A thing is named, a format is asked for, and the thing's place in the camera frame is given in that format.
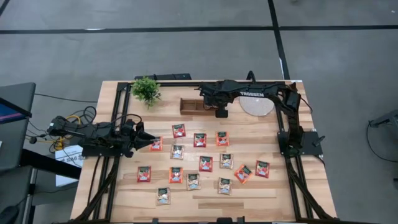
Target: snack packet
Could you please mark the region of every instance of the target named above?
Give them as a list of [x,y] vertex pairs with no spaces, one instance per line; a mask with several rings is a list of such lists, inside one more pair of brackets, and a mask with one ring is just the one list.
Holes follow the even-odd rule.
[[154,143],[150,145],[151,151],[161,151],[163,148],[163,137],[156,137]]
[[234,155],[232,154],[220,154],[220,168],[232,169],[234,164]]
[[174,138],[184,137],[186,135],[184,124],[176,124],[173,125],[172,128]]
[[171,159],[183,159],[184,158],[184,146],[172,146],[172,150],[170,152]]
[[138,167],[137,182],[150,182],[150,166]]
[[168,187],[157,189],[156,205],[170,205],[170,204],[171,204],[170,189]]
[[232,180],[219,178],[218,179],[218,193],[219,194],[232,194]]
[[229,146],[228,132],[218,131],[216,133],[216,145],[217,146]]
[[269,176],[269,163],[257,161],[256,163],[256,175],[260,177],[268,178]]
[[213,158],[209,156],[201,156],[199,158],[199,171],[212,172]]
[[187,174],[187,190],[200,190],[199,174]]
[[234,174],[242,184],[246,183],[248,178],[253,175],[251,170],[249,170],[249,168],[245,165],[241,165]]
[[193,147],[206,147],[205,133],[195,133],[193,135]]
[[182,167],[170,167],[169,183],[182,183]]

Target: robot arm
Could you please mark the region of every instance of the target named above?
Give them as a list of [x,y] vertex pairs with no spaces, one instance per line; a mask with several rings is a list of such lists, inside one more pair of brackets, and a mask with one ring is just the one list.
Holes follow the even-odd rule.
[[303,147],[303,128],[299,123],[299,106],[301,95],[297,93],[296,84],[286,85],[276,83],[271,85],[258,85],[238,83],[234,80],[218,81],[215,84],[202,84],[200,96],[203,96],[206,106],[216,109],[217,118],[227,118],[228,111],[225,107],[233,103],[238,96],[268,98],[275,106],[283,111],[289,123],[288,146],[301,149]]
[[132,148],[136,150],[150,145],[154,136],[144,131],[144,123],[137,124],[128,119],[119,131],[114,124],[101,122],[97,124],[75,124],[57,116],[47,132],[51,136],[72,135],[80,138],[78,145],[83,148],[83,156],[120,156],[132,157]]

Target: wooden tray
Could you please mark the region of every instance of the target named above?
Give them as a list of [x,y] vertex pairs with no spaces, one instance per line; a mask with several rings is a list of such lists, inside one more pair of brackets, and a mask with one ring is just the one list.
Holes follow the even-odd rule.
[[181,115],[214,116],[215,109],[214,108],[205,109],[203,100],[181,98],[180,114]]

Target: potted plant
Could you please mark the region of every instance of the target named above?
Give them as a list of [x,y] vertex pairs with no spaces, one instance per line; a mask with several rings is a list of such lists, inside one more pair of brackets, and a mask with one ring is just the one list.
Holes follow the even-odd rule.
[[148,109],[154,106],[157,100],[160,100],[161,94],[159,93],[160,84],[156,84],[155,80],[151,80],[148,77],[136,80],[132,85],[131,93],[139,101],[143,101]]

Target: wooden table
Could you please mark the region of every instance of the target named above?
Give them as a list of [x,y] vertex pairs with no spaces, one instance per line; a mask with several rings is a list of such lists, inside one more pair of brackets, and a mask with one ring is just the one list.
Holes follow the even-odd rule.
[[[103,82],[96,122],[110,121],[117,83]],[[302,82],[297,83],[297,88],[302,97],[307,99]],[[145,147],[134,152],[132,158],[121,159],[111,221],[151,222],[152,218],[159,218],[160,222],[215,222],[218,217],[232,217],[236,221],[236,217],[242,216],[246,217],[247,222],[295,220],[285,161],[279,153],[277,143],[279,127],[275,110],[267,116],[251,116],[243,111],[239,98],[236,98],[234,103],[227,107],[229,117],[226,119],[212,116],[182,116],[179,112],[180,98],[201,98],[199,92],[193,89],[161,87],[162,101],[149,110],[142,102],[131,97],[127,113],[142,116],[148,133],[163,136],[163,151],[151,152],[149,147]],[[310,109],[306,104],[300,104],[299,114],[304,130],[313,129]],[[185,124],[187,136],[174,139],[172,125],[181,123]],[[230,146],[215,146],[216,131],[229,132]],[[206,148],[193,147],[194,133],[208,134]],[[170,159],[172,144],[176,142],[185,145],[182,161]],[[234,154],[233,170],[219,168],[222,152]],[[187,191],[185,178],[182,184],[169,183],[170,167],[181,166],[184,174],[197,173],[200,156],[212,156],[214,160],[213,172],[200,172],[201,190]],[[233,171],[241,164],[246,164],[254,170],[256,160],[271,163],[269,178],[252,176],[245,184],[241,184],[233,175]],[[336,212],[323,164],[313,156],[302,156],[302,160],[309,191],[325,211],[335,217]],[[87,204],[95,162],[96,158],[91,157],[84,163],[71,218],[77,217]],[[152,166],[150,183],[137,183],[138,166]],[[100,173],[101,165],[98,166],[96,184]],[[219,177],[233,180],[231,196],[217,194]],[[155,205],[158,187],[171,188],[171,205]],[[302,194],[299,190],[297,192],[302,216],[305,217]],[[104,217],[107,198],[106,194],[102,200],[100,218]]]

